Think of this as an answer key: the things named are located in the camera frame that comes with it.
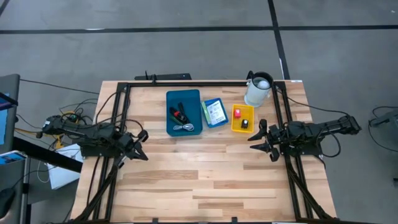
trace floor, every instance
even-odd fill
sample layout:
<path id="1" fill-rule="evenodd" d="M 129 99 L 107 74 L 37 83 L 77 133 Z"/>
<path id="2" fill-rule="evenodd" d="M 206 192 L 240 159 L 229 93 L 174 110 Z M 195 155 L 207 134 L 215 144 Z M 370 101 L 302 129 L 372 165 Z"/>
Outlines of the floor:
<path id="1" fill-rule="evenodd" d="M 377 223 L 398 219 L 398 188 L 392 182 L 398 177 L 398 153 L 375 145 L 367 130 L 373 108 L 397 106 L 398 27 L 377 29 L 398 24 L 397 1 L 273 1 L 280 37 L 272 30 L 276 21 L 272 22 L 269 3 L 263 0 L 0 0 L 3 2 L 1 75 L 19 73 L 24 79 L 88 91 L 99 91 L 103 80 L 131 80 L 146 70 L 150 74 L 188 72 L 197 80 L 242 79 L 253 70 L 268 72 L 275 79 L 303 80 L 311 105 L 346 111 L 363 128 L 357 136 L 339 136 L 342 153 L 326 159 L 338 216 Z M 134 29 L 198 26 L 251 30 Z M 292 30 L 295 26 L 320 27 Z M 82 32 L 103 28 L 110 31 Z M 58 32 L 35 32 L 49 29 Z M 58 107 L 93 96 L 22 82 L 18 113 L 40 126 L 46 117 L 58 113 Z M 93 112 L 94 107 L 87 105 L 85 113 Z M 318 110 L 312 110 L 312 115 L 314 122 L 338 117 Z M 30 129 L 23 122 L 17 127 Z M 382 144 L 398 148 L 396 131 L 390 126 L 373 129 L 373 133 Z M 336 149 L 332 139 L 322 143 L 329 154 Z M 32 161 L 31 169 L 37 166 Z M 30 179 L 34 186 L 30 201 L 36 202 L 32 223 L 62 221 L 73 203 L 77 182 L 50 190 L 36 174 Z"/>

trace blue tray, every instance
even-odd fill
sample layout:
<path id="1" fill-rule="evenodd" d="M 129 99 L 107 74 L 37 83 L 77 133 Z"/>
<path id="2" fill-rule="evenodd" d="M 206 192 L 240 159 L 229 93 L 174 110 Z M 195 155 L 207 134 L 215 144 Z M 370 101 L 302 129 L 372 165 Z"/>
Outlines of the blue tray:
<path id="1" fill-rule="evenodd" d="M 209 126 L 209 128 L 215 128 L 215 127 L 227 124 L 229 122 L 228 121 L 228 115 L 225 112 L 224 104 L 223 104 L 221 98 L 215 98 L 215 99 L 212 99 L 212 100 L 206 100 L 205 101 L 205 105 L 206 105 L 206 107 L 208 107 L 208 106 L 212 105 L 213 103 L 216 103 L 217 101 L 220 101 L 220 104 L 221 104 L 221 107 L 223 108 L 223 112 L 224 112 L 224 115 L 225 115 L 226 119 L 225 119 L 225 121 L 219 122 L 219 123 L 214 124 L 214 125 L 213 124 L 207 124 L 207 126 Z"/>
<path id="2" fill-rule="evenodd" d="M 184 106 L 185 114 L 195 128 L 193 131 L 173 130 L 174 126 L 178 125 L 170 119 L 172 116 L 169 108 L 172 106 L 178 110 L 178 103 L 181 102 Z M 200 111 L 200 94 L 199 90 L 180 90 L 168 91 L 166 93 L 166 131 L 171 136 L 192 136 L 201 133 L 203 126 L 201 123 Z"/>

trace yellow tray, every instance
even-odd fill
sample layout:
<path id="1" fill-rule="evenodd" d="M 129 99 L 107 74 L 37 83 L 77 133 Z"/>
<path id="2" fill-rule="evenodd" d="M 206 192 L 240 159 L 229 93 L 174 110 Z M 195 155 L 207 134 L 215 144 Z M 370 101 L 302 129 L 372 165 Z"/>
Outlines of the yellow tray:
<path id="1" fill-rule="evenodd" d="M 236 109 L 241 110 L 241 117 L 235 118 L 234 111 Z M 248 120 L 248 128 L 241 128 L 242 120 Z M 254 107 L 248 105 L 232 105 L 232 131 L 237 133 L 253 133 L 254 132 Z"/>

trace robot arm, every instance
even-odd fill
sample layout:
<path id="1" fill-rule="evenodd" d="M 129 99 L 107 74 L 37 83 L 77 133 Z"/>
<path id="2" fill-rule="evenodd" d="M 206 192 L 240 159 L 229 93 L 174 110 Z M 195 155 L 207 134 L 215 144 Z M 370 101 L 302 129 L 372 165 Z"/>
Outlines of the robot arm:
<path id="1" fill-rule="evenodd" d="M 134 140 L 131 133 L 122 133 L 111 123 L 77 124 L 56 115 L 46 119 L 42 132 L 80 137 L 81 141 L 78 142 L 78 145 L 81 147 L 82 156 L 121 158 L 121 163 L 126 158 L 148 160 L 141 146 L 141 142 L 148 139 L 146 130 L 142 130 Z"/>
<path id="2" fill-rule="evenodd" d="M 279 152 L 274 147 L 279 144 L 288 144 L 290 146 L 290 154 L 294 155 L 306 146 L 315 146 L 330 134 L 358 134 L 361 130 L 355 118 L 352 116 L 343 116 L 340 119 L 328 121 L 325 123 L 304 123 L 301 121 L 291 121 L 283 127 L 278 128 L 276 125 L 269 126 L 267 132 L 267 121 L 262 119 L 259 124 L 259 132 L 248 141 L 260 140 L 266 138 L 263 144 L 250 146 L 252 149 L 258 149 L 266 153 L 271 152 L 271 161 L 275 162 L 279 158 Z"/>

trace red block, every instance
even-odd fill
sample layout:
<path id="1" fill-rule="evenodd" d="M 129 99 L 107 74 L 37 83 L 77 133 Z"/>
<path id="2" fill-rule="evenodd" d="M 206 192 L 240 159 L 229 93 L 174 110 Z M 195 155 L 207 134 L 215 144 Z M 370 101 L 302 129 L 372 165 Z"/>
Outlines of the red block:
<path id="1" fill-rule="evenodd" d="M 234 110 L 234 118 L 240 118 L 241 117 L 241 110 L 235 109 Z"/>

